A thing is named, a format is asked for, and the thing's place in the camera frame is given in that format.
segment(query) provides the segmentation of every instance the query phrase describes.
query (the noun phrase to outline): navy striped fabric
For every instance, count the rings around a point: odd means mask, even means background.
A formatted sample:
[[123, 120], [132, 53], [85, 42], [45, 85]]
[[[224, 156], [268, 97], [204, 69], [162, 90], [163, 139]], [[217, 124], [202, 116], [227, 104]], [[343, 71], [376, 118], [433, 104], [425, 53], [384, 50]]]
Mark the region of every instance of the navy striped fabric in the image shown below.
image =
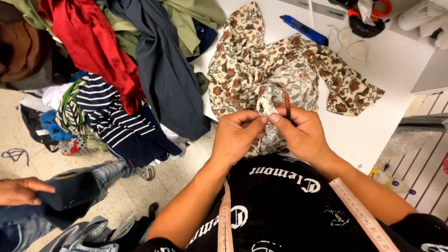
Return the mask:
[[181, 150], [142, 114], [128, 115], [121, 105], [120, 94], [103, 78], [89, 73], [88, 83], [79, 91], [76, 102], [85, 113], [92, 130], [98, 133], [112, 154], [130, 167], [144, 167], [167, 153]]

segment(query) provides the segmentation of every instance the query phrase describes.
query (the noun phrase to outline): other person's hand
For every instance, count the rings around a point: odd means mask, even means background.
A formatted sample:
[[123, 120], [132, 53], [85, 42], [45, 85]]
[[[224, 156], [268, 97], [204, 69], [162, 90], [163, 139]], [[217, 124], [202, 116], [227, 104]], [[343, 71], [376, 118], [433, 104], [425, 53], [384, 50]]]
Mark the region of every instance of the other person's hand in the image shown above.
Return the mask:
[[19, 178], [0, 181], [0, 205], [40, 205], [36, 191], [55, 192], [54, 186], [46, 184], [38, 178]]
[[264, 137], [269, 119], [257, 112], [241, 110], [221, 116], [216, 128], [210, 160], [230, 168], [248, 152], [254, 139]]
[[286, 108], [278, 107], [279, 114], [271, 115], [271, 122], [277, 127], [288, 146], [288, 149], [297, 158], [314, 166], [319, 160], [334, 154], [325, 140], [322, 123], [316, 112], [291, 107], [293, 125], [283, 116]]

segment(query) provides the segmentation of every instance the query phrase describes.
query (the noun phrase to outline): jeans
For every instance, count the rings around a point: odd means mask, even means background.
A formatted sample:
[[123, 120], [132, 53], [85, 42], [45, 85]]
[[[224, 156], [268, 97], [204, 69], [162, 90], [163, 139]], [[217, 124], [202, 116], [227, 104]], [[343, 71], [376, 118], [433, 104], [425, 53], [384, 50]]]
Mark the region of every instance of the jeans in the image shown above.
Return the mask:
[[[124, 161], [110, 165], [92, 165], [67, 172], [91, 171], [101, 188], [100, 197], [92, 205], [100, 202], [108, 188], [132, 170]], [[34, 241], [51, 232], [55, 227], [44, 218], [43, 205], [0, 206], [0, 251], [18, 252], [27, 249]]]

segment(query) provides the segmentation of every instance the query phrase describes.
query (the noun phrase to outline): black shoe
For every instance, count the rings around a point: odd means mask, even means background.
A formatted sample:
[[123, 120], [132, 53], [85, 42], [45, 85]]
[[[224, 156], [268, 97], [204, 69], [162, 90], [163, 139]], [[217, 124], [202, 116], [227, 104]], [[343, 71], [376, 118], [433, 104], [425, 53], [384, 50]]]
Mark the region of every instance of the black shoe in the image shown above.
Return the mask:
[[157, 211], [157, 209], [159, 209], [159, 203], [157, 203], [157, 202], [154, 202], [149, 206], [149, 209], [148, 209], [149, 223], [151, 223], [155, 220], [155, 212]]

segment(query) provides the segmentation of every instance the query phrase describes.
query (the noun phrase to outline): red satin fabric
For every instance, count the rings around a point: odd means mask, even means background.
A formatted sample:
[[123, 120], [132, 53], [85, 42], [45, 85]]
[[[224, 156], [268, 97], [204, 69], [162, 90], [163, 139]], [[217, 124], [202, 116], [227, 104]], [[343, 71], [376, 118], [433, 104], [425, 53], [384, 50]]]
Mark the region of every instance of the red satin fabric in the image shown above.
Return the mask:
[[137, 65], [117, 45], [115, 33], [93, 0], [41, 0], [38, 14], [53, 23], [75, 66], [101, 75], [120, 93], [123, 108], [134, 114], [145, 99]]

